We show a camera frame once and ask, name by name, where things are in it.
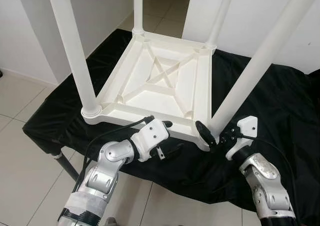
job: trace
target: metal table leg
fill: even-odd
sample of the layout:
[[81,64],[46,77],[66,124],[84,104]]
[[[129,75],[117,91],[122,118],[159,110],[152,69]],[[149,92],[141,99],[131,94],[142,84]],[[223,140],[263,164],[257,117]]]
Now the metal table leg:
[[58,163],[62,166],[62,168],[73,178],[74,181],[77,181],[79,176],[76,169],[72,166],[66,156],[60,151],[59,154],[53,155],[53,158],[58,161]]

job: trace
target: white floor tile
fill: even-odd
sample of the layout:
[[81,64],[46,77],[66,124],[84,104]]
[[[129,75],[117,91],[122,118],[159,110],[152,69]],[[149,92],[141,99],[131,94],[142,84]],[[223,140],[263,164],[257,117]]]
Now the white floor tile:
[[[143,15],[143,29],[148,32],[154,32],[157,25],[161,21],[161,17],[156,17],[148,14]],[[125,21],[119,25],[119,29],[131,31],[134,27],[134,15],[131,14]]]
[[143,13],[156,17],[165,16],[174,0],[143,0]]
[[184,6],[182,3],[174,3],[166,12],[164,18],[168,20],[185,22],[188,11],[188,5]]
[[172,6],[180,6],[180,7],[188,8],[189,2],[190,0],[174,0],[172,3]]
[[[83,158],[81,154],[76,152],[70,160],[78,172],[81,170]],[[66,171],[63,171],[32,217],[28,226],[56,226],[57,219],[74,185],[75,181]]]
[[53,90],[54,88],[46,87],[15,118],[27,122]]
[[9,226],[27,225],[62,171],[23,133],[23,125],[13,119],[0,132],[0,222]]
[[241,226],[241,208],[206,204],[153,184],[141,226]]
[[163,18],[155,29],[156,34],[167,35],[176,38],[182,37],[184,23]]
[[0,115],[0,131],[12,120],[10,117]]
[[74,149],[70,148],[70,147],[63,147],[61,149],[62,153],[64,154],[64,156],[70,161],[71,157],[74,155],[74,153],[76,152]]
[[260,220],[256,212],[242,209],[242,225],[243,226],[260,226]]
[[14,118],[45,86],[21,78],[0,78],[0,114]]
[[[71,158],[72,165],[78,171],[82,161],[83,156],[77,152]],[[43,222],[46,222],[46,226],[55,226],[74,184],[70,176],[63,171],[28,226],[42,226]],[[115,217],[121,226],[139,226],[151,184],[149,181],[120,172],[118,184],[100,225],[103,226],[108,217]]]

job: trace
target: black cloth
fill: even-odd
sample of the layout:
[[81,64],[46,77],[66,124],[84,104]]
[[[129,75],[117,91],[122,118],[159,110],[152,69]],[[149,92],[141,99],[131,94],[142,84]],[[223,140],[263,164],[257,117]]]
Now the black cloth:
[[[88,57],[87,65],[96,94],[131,38],[131,32],[117,29]],[[216,50],[212,57],[212,114],[249,60]],[[285,153],[294,172],[299,213],[308,226],[320,224],[319,99],[318,88],[313,86],[318,83],[318,74],[311,77],[288,66],[272,65],[236,113],[236,117],[258,117],[258,136]],[[81,107],[70,75],[46,98],[23,130],[48,154],[58,154],[63,146],[84,154],[89,141],[118,126],[106,122],[86,124],[80,114]],[[106,136],[94,145],[90,155],[93,156],[103,142],[124,140],[135,131],[130,128]],[[241,208],[255,210],[246,180],[222,152],[204,152],[195,144],[176,138],[167,140],[162,150],[167,153],[178,144],[183,146],[166,160],[154,157],[144,163],[135,161],[121,170],[198,201],[209,204],[229,201]],[[279,169],[282,184],[292,198],[289,173],[279,153],[259,142],[254,142],[252,147]]]

